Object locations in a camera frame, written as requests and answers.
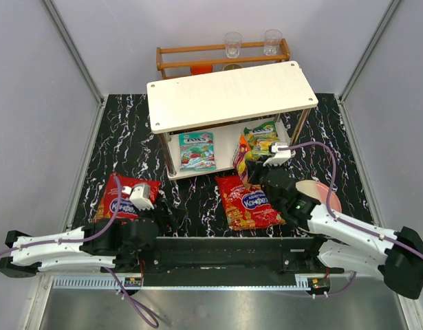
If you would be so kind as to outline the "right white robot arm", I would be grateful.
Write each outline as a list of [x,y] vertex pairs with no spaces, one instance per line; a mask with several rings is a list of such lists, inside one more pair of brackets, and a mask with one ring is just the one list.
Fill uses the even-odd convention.
[[322,236],[315,255],[325,267],[370,275],[405,298],[420,297],[423,240],[415,230],[381,228],[333,211],[298,191],[295,180],[281,166],[249,161],[247,172],[248,183],[260,186],[286,222]]

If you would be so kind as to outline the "teal Fox's mint candy bag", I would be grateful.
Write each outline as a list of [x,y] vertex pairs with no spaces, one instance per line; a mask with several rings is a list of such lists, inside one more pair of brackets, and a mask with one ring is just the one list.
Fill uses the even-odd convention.
[[214,137],[211,132],[182,133],[180,143],[181,171],[216,169]]

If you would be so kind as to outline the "orange Fox's candy bag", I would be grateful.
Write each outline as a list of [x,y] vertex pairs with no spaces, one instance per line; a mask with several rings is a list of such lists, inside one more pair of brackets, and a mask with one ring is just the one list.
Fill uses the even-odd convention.
[[242,184],[250,189],[248,183],[248,167],[246,165],[246,158],[250,159],[252,156],[251,148],[247,142],[245,135],[241,134],[238,145],[232,158],[232,166],[236,170]]

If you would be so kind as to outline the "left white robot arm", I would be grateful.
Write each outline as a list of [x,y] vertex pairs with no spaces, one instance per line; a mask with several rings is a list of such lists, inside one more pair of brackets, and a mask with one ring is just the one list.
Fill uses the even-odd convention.
[[159,235],[176,231],[185,214],[185,209],[160,197],[154,208],[138,211],[137,219],[101,218],[68,232],[38,237],[11,230],[6,236],[8,251],[0,255],[0,272],[9,278],[41,272],[137,272],[139,252],[153,250]]

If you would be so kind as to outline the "green yellow Fox's candy bag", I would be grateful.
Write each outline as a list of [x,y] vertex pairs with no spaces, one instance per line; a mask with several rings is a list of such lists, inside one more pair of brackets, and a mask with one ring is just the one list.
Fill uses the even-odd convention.
[[243,134],[250,147],[252,159],[255,160],[268,156],[270,146],[280,141],[274,121],[264,122],[253,129],[245,128]]

